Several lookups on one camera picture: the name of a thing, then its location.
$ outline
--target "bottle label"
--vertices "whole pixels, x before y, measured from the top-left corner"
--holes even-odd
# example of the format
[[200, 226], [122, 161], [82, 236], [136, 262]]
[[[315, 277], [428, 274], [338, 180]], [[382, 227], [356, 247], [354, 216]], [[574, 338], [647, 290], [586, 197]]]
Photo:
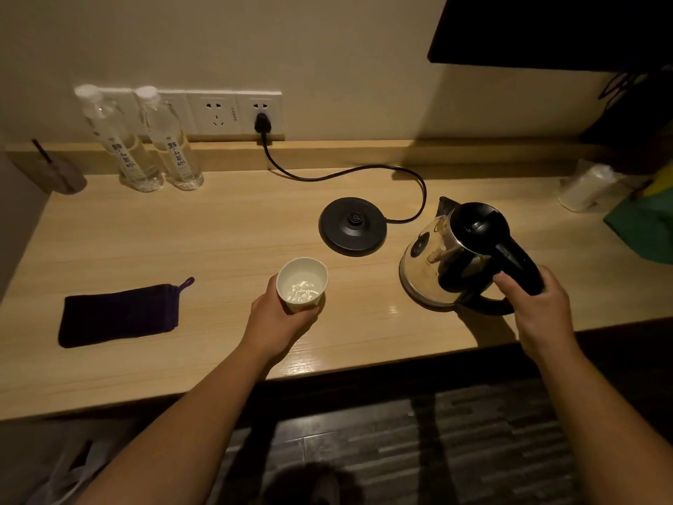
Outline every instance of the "bottle label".
[[114, 155], [119, 160], [119, 163], [122, 166], [123, 174], [132, 181], [143, 181], [147, 180], [145, 172], [138, 166], [138, 163], [131, 157], [129, 150], [126, 145], [122, 143], [122, 140], [116, 136], [111, 136], [106, 138], [110, 144]]
[[182, 154], [182, 148], [178, 143], [178, 140], [173, 136], [166, 136], [165, 140], [168, 155], [170, 156], [171, 161], [173, 161], [180, 178], [185, 182], [194, 180], [194, 174], [192, 173], [189, 163]]

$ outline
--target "forearm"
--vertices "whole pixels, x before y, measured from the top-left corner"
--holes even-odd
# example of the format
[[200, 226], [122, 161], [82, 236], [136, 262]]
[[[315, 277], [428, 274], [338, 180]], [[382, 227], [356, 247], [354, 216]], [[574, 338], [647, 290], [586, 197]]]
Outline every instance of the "forearm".
[[140, 433], [77, 505], [197, 505], [217, 475], [231, 431], [266, 361], [239, 346]]
[[592, 503], [673, 503], [673, 449], [579, 348], [539, 366]]

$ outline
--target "electrical outlet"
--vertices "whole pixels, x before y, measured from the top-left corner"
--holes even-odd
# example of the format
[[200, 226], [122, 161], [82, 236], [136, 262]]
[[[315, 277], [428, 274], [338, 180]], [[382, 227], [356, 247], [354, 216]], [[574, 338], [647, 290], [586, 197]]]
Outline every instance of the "electrical outlet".
[[199, 135], [239, 135], [236, 96], [225, 90], [185, 91]]
[[236, 92], [241, 134], [254, 135], [257, 114], [265, 113], [271, 121], [271, 134], [284, 135], [283, 94], [281, 92]]
[[124, 120], [134, 134], [147, 136], [147, 128], [140, 119], [140, 106], [130, 88], [101, 88], [101, 92], [108, 99], [116, 102], [117, 107], [124, 114]]
[[189, 106], [189, 101], [184, 90], [159, 90], [159, 94], [175, 111], [175, 115], [180, 119], [182, 130], [187, 135], [197, 135], [197, 125], [194, 122], [192, 109]]

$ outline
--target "kettle lid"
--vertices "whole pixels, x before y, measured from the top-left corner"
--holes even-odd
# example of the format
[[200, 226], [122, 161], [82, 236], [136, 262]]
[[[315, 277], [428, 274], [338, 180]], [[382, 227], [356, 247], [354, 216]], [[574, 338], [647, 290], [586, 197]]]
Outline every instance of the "kettle lid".
[[490, 255], [495, 246], [509, 238], [509, 225], [496, 208], [480, 202], [457, 206], [449, 224], [454, 237], [469, 251]]

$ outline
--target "paper cup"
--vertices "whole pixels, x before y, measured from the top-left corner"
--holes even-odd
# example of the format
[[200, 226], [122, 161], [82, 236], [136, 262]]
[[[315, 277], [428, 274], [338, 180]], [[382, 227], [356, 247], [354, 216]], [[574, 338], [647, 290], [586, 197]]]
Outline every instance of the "paper cup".
[[276, 278], [278, 296], [292, 312], [317, 305], [327, 288], [329, 274], [322, 262], [299, 257], [285, 264]]

